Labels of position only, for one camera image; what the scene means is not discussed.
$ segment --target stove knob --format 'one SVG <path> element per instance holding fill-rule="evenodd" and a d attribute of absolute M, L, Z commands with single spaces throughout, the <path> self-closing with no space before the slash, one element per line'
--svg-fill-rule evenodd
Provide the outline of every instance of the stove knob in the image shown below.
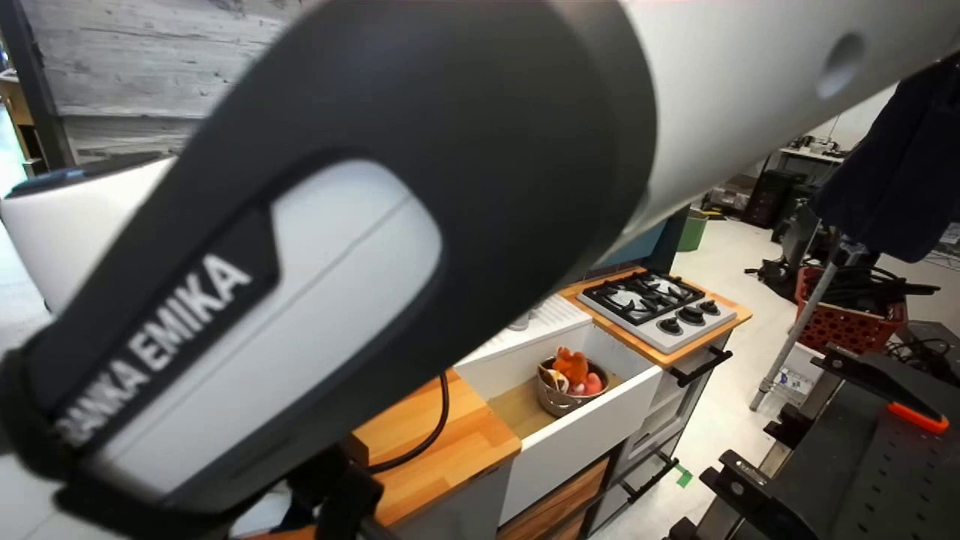
<path fill-rule="evenodd" d="M 720 314 L 718 302 L 715 300 L 705 300 L 695 307 L 700 311 L 708 311 L 708 314 Z"/>
<path fill-rule="evenodd" d="M 682 318 L 684 325 L 702 326 L 702 311 L 695 311 L 695 309 L 682 309 L 678 318 Z"/>
<path fill-rule="evenodd" d="M 658 320 L 658 326 L 659 326 L 664 332 L 682 332 L 682 325 L 678 325 L 674 318 L 664 318 L 664 320 Z"/>

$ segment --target stove burner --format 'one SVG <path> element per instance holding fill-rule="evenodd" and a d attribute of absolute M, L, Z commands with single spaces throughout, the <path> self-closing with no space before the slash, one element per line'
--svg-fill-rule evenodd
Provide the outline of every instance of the stove burner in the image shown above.
<path fill-rule="evenodd" d="M 705 311 L 705 314 L 720 314 L 715 300 L 695 302 L 695 309 Z"/>
<path fill-rule="evenodd" d="M 626 326 L 638 326 L 684 302 L 702 300 L 695 289 L 687 289 L 682 279 L 664 279 L 658 273 L 607 279 L 595 289 L 585 289 L 583 294 L 610 309 Z"/>
<path fill-rule="evenodd" d="M 664 320 L 658 320 L 658 326 L 659 326 L 664 332 L 674 332 L 674 335 L 684 332 L 674 318 L 664 318 Z"/>
<path fill-rule="evenodd" d="M 702 326 L 702 311 L 695 311 L 695 309 L 682 309 L 678 318 L 682 318 L 684 325 Z"/>

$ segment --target red object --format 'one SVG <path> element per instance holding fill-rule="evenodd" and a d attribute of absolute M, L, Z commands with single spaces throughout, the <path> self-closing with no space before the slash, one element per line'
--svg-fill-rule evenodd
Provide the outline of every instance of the red object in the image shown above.
<path fill-rule="evenodd" d="M 592 372 L 589 375 L 589 389 L 585 389 L 589 396 L 596 396 L 596 394 L 603 394 L 603 380 L 599 380 L 599 375 L 596 372 Z"/>
<path fill-rule="evenodd" d="M 819 279 L 819 266 L 803 264 L 798 273 L 798 309 L 812 294 Z M 885 342 L 907 325 L 907 302 L 896 302 L 885 318 L 874 311 L 854 311 L 835 302 L 819 302 L 810 314 L 800 342 L 815 351 L 829 351 L 829 346 L 840 346 L 846 351 L 863 353 L 874 348 L 885 348 Z"/>
<path fill-rule="evenodd" d="M 951 420 L 948 417 L 927 417 L 916 409 L 907 409 L 903 402 L 887 402 L 887 415 L 901 417 L 903 423 L 910 427 L 918 427 L 925 432 L 934 432 L 934 434 L 942 434 L 951 429 Z"/>
<path fill-rule="evenodd" d="M 592 363 L 578 351 L 559 348 L 553 369 L 559 369 L 570 380 L 570 388 L 578 388 L 589 380 Z"/>

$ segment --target wooden countertop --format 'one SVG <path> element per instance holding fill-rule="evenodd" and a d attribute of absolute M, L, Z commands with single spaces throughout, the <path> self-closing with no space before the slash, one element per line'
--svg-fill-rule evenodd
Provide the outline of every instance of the wooden countertop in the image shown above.
<path fill-rule="evenodd" d="M 690 346 L 684 346 L 684 348 L 678 348 L 678 351 L 671 351 L 671 353 L 664 353 L 664 351 L 650 348 L 649 342 L 642 342 L 638 335 L 626 332 L 621 325 L 610 320 L 610 314 L 603 314 L 599 309 L 595 309 L 592 302 L 585 302 L 585 300 L 578 296 L 578 294 L 583 294 L 585 289 L 592 289 L 592 284 L 599 284 L 599 282 L 617 279 L 617 277 L 631 277 L 631 273 L 646 273 L 646 266 L 623 266 L 623 270 L 617 270 L 617 273 L 607 273 L 607 277 L 596 277 L 596 279 L 589 279 L 589 282 L 575 282 L 575 284 L 563 289 L 560 294 L 563 294 L 570 302 L 575 302 L 578 309 L 592 311 L 596 326 L 603 326 L 607 332 L 612 332 L 612 335 L 621 340 L 623 346 L 635 348 L 635 351 L 646 353 L 650 363 L 659 363 L 659 365 L 682 363 L 682 361 L 687 361 L 695 348 L 705 348 L 705 346 L 715 342 L 718 335 L 723 335 L 723 332 L 728 332 L 728 329 L 734 329 L 734 326 L 740 326 L 743 320 L 752 318 L 751 309 L 743 309 L 740 302 L 727 300 L 727 296 L 720 296 L 720 294 L 712 294 L 712 291 L 705 291 L 705 289 L 700 289 L 700 284 L 694 284 L 694 282 L 684 279 L 690 289 L 695 289 L 695 291 L 702 291 L 705 296 L 712 296 L 715 302 L 731 309 L 734 318 L 727 320 L 727 325 L 720 325 L 720 326 L 715 326 L 712 332 L 694 340 Z"/>
<path fill-rule="evenodd" d="M 378 523 L 387 529 L 401 525 L 415 513 L 465 486 L 471 476 L 520 454 L 520 437 L 484 402 L 484 396 L 454 369 L 446 372 L 446 380 L 449 417 L 441 437 L 415 461 L 378 475 L 385 482 Z M 428 380 L 409 398 L 382 411 L 374 420 L 364 423 L 353 434 L 368 447 L 368 461 L 385 461 L 417 447 L 437 423 L 437 415 L 441 384 Z M 313 529 L 270 534 L 260 540 L 313 540 Z"/>

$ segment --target stovetop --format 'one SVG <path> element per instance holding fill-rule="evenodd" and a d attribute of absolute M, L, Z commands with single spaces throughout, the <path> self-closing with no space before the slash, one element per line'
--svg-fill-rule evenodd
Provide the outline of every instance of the stovetop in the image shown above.
<path fill-rule="evenodd" d="M 607 279 L 585 289 L 583 296 L 664 353 L 684 348 L 734 314 L 684 279 L 658 273 Z"/>
<path fill-rule="evenodd" d="M 646 325 L 664 311 L 702 300 L 702 291 L 684 284 L 682 279 L 664 279 L 654 273 L 610 279 L 585 289 L 583 294 L 631 325 Z"/>

